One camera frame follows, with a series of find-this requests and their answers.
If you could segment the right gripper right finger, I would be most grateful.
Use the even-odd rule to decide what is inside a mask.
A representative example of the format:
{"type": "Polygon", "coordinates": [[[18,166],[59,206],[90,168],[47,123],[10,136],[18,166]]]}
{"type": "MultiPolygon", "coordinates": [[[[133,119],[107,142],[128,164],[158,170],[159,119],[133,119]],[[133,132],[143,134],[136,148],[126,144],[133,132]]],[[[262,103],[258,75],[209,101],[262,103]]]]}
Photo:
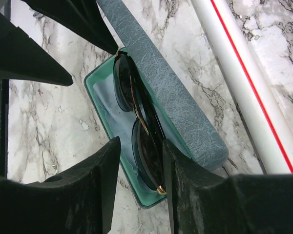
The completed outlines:
{"type": "Polygon", "coordinates": [[[174,234],[293,234],[293,175],[218,176],[163,141],[174,234]]]}

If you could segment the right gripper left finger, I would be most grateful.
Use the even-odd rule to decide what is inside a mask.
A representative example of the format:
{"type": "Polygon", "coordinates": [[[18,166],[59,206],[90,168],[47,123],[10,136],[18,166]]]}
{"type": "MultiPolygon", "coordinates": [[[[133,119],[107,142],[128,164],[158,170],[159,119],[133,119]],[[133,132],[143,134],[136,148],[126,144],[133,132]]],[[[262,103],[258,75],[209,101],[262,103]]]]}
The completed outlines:
{"type": "Polygon", "coordinates": [[[0,234],[106,234],[111,230],[121,143],[48,178],[20,184],[0,177],[0,234]]]}

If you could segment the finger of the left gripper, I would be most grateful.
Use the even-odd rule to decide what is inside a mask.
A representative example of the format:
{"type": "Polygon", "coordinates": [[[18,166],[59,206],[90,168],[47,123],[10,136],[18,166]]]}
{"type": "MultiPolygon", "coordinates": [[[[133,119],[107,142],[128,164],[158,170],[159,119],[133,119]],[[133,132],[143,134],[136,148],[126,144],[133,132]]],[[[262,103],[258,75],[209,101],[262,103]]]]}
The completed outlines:
{"type": "Polygon", "coordinates": [[[100,49],[112,55],[117,52],[118,45],[95,0],[26,0],[25,3],[100,49]]]}
{"type": "Polygon", "coordinates": [[[72,76],[0,12],[0,79],[70,86],[72,76]]]}

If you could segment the black wire-frame sunglasses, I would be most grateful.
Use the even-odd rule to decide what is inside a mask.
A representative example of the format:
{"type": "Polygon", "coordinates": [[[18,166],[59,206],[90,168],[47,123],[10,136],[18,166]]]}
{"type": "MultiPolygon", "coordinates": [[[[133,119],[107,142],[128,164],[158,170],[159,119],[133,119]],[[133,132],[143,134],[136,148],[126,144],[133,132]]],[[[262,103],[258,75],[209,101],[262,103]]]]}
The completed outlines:
{"type": "Polygon", "coordinates": [[[166,195],[162,150],[166,136],[139,70],[125,51],[114,56],[113,82],[119,107],[135,115],[131,142],[138,174],[151,190],[166,195]]]}

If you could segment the blue-grey glasses case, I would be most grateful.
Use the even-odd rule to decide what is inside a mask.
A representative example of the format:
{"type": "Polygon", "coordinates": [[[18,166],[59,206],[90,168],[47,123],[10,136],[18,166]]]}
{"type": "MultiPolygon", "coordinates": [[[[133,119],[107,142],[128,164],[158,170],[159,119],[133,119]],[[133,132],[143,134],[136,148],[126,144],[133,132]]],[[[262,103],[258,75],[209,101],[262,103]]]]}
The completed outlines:
{"type": "MultiPolygon", "coordinates": [[[[100,0],[98,5],[124,44],[124,50],[135,61],[168,138],[183,154],[205,169],[215,171],[221,167],[229,155],[224,141],[132,13],[121,0],[100,0]]],[[[108,58],[84,79],[88,95],[109,138],[115,136],[95,98],[93,85],[112,76],[113,62],[113,57],[108,58]]],[[[140,207],[148,209],[165,199],[149,189],[138,174],[130,170],[122,151],[120,162],[140,207]]]]}

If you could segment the light blue cleaning cloth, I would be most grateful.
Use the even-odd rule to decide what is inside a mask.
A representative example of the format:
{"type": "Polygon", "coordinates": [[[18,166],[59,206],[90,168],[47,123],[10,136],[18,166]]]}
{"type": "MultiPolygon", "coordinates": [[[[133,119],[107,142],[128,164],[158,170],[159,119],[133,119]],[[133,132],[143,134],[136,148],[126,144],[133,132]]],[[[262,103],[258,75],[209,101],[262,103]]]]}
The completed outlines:
{"type": "Polygon", "coordinates": [[[135,122],[135,115],[129,111],[124,112],[118,105],[113,77],[109,76],[105,80],[93,85],[95,98],[103,109],[104,117],[114,136],[119,136],[121,140],[122,152],[129,163],[130,170],[136,175],[138,173],[132,151],[132,126],[135,122]]]}

